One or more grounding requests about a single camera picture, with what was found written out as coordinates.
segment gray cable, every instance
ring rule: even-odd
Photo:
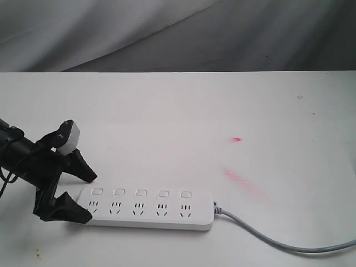
[[[215,207],[215,214],[223,214],[223,215],[226,215],[227,217],[230,217],[238,225],[240,225],[243,229],[245,229],[247,232],[251,233],[252,235],[254,235],[258,239],[262,240],[263,242],[267,243],[268,245],[271,245],[271,246],[273,246],[275,248],[279,248],[279,249],[284,249],[284,250],[289,250],[289,251],[299,252],[299,253],[324,253],[324,252],[331,252],[331,251],[336,251],[336,250],[340,250],[340,249],[346,249],[346,248],[356,245],[356,240],[352,240],[350,242],[346,242],[346,243],[343,243],[340,245],[326,246],[323,248],[315,248],[315,249],[307,249],[307,248],[299,248],[297,246],[289,246],[289,245],[285,245],[283,243],[280,243],[278,241],[275,241],[275,240],[265,236],[264,234],[258,232],[256,229],[252,228],[250,225],[248,225],[247,223],[242,221],[240,218],[238,218],[234,214],[232,214],[226,210],[223,210],[222,208]]]

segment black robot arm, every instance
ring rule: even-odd
[[[21,129],[0,119],[0,178],[4,181],[0,197],[7,184],[20,177],[37,188],[33,213],[41,220],[87,223],[92,215],[67,192],[54,197],[62,172],[86,182],[97,177],[76,148],[79,134],[74,121],[68,120],[57,131],[33,143]],[[1,167],[9,171],[6,177]]]

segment table surface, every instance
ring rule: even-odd
[[[356,238],[356,72],[1,73],[1,118],[38,140],[66,119],[99,184],[212,192],[267,236]],[[63,175],[57,196],[86,184]],[[208,232],[42,222],[34,187],[0,199],[3,266],[354,266],[293,255],[221,217]]]

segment pink smudge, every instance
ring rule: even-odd
[[[263,200],[266,200],[267,197],[265,196],[264,193],[262,193],[252,182],[242,178],[240,175],[237,173],[233,172],[233,170],[227,168],[227,167],[222,167],[222,170],[224,171],[224,175],[229,178],[230,181],[236,183],[240,187],[246,189],[249,193],[257,196],[258,198],[263,198]]]
[[[242,141],[242,138],[238,138],[238,137],[231,138],[231,142],[240,142],[240,141]]]

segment power outlet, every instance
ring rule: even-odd
[[[77,203],[91,212],[91,225],[209,230],[214,221],[214,201],[209,192],[201,190],[138,190],[97,184],[84,188]]]

